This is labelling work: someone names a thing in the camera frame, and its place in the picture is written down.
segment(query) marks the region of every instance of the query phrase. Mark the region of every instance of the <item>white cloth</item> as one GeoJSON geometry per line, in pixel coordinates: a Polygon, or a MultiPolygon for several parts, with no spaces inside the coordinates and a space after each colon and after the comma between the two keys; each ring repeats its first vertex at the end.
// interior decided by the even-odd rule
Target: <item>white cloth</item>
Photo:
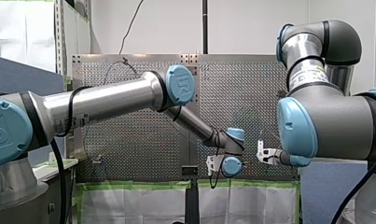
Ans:
{"type": "Polygon", "coordinates": [[[55,72],[53,2],[0,1],[0,57],[55,72]]]}
{"type": "MultiPolygon", "coordinates": [[[[294,224],[297,190],[200,188],[201,224],[294,224]]],[[[82,195],[82,224],[172,224],[185,219],[184,189],[102,189],[82,195]]]]}

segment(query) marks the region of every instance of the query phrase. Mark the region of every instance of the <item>label sticker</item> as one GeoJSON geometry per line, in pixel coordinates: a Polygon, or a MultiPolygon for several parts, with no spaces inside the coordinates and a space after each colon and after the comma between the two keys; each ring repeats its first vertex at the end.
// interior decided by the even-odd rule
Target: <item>label sticker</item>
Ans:
{"type": "Polygon", "coordinates": [[[302,66],[301,69],[290,77],[289,89],[293,90],[300,85],[311,82],[328,82],[324,68],[317,65],[302,66]]]}
{"type": "MultiPolygon", "coordinates": [[[[72,129],[81,128],[87,124],[89,124],[89,114],[80,114],[75,117],[72,117],[72,129]]],[[[66,131],[66,126],[68,125],[68,118],[65,119],[57,119],[55,131],[56,133],[64,133],[66,131]]]]}

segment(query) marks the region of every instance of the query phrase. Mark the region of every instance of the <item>perforated metal panel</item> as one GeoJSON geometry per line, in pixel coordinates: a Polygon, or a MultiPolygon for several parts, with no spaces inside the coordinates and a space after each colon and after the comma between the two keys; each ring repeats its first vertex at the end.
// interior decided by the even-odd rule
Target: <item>perforated metal panel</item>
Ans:
{"type": "MultiPolygon", "coordinates": [[[[132,69],[122,57],[76,56],[74,77],[82,85],[98,86],[136,79],[145,71],[167,69],[179,61],[179,55],[125,55],[132,69]]],[[[83,141],[89,159],[78,165],[78,181],[180,180],[183,149],[178,129],[168,117],[150,109],[85,127],[82,139],[76,141],[83,141]]]]}
{"type": "MultiPolygon", "coordinates": [[[[78,55],[73,59],[74,86],[134,79],[145,71],[166,69],[176,63],[189,63],[188,55],[78,55]],[[123,57],[138,75],[122,63],[123,57]]],[[[198,103],[193,104],[198,104],[200,111],[195,112],[218,129],[245,130],[246,167],[239,177],[296,178],[296,169],[268,166],[256,159],[259,137],[265,140],[265,147],[280,146],[276,105],[277,92],[285,88],[285,69],[275,57],[199,55],[190,65],[198,66],[195,75],[199,96],[198,103]]],[[[178,131],[177,125],[173,126],[167,117],[146,109],[93,124],[82,133],[76,132],[76,146],[79,141],[83,143],[89,155],[88,160],[78,165],[78,181],[180,180],[181,165],[186,164],[187,158],[190,164],[199,164],[200,177],[206,178],[206,157],[214,155],[216,149],[201,143],[195,147],[188,143],[186,132],[178,131]]]]}
{"type": "MultiPolygon", "coordinates": [[[[277,92],[285,89],[285,69],[274,56],[200,55],[200,117],[214,127],[244,129],[246,166],[239,178],[288,180],[297,169],[270,166],[257,160],[258,139],[265,147],[280,147],[277,92]]],[[[199,174],[207,176],[208,155],[216,150],[200,145],[199,174]]]]}

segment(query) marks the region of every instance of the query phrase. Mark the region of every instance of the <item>black stand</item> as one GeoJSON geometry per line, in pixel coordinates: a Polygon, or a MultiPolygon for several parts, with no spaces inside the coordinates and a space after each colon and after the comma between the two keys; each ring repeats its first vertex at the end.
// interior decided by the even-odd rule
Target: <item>black stand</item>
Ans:
{"type": "Polygon", "coordinates": [[[190,188],[185,192],[185,224],[200,224],[198,166],[182,166],[182,176],[190,180],[190,188]]]}

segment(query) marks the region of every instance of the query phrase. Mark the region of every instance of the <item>white wall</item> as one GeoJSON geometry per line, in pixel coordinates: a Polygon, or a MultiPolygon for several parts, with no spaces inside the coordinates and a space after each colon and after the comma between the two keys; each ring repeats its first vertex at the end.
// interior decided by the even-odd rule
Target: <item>white wall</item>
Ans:
{"type": "Polygon", "coordinates": [[[310,22],[342,20],[362,41],[361,62],[355,67],[352,93],[376,86],[376,0],[310,0],[310,22]]]}
{"type": "MultiPolygon", "coordinates": [[[[117,54],[140,0],[91,1],[91,52],[117,54]]],[[[144,1],[122,53],[202,49],[201,0],[144,1]]]]}
{"type": "Polygon", "coordinates": [[[286,23],[309,21],[308,0],[209,0],[209,53],[275,54],[286,23]]]}
{"type": "MultiPolygon", "coordinates": [[[[118,53],[140,0],[91,1],[91,52],[118,53]]],[[[209,53],[274,54],[278,30],[309,20],[308,0],[210,0],[209,53]]],[[[144,1],[123,53],[202,52],[202,0],[144,1]]]]}

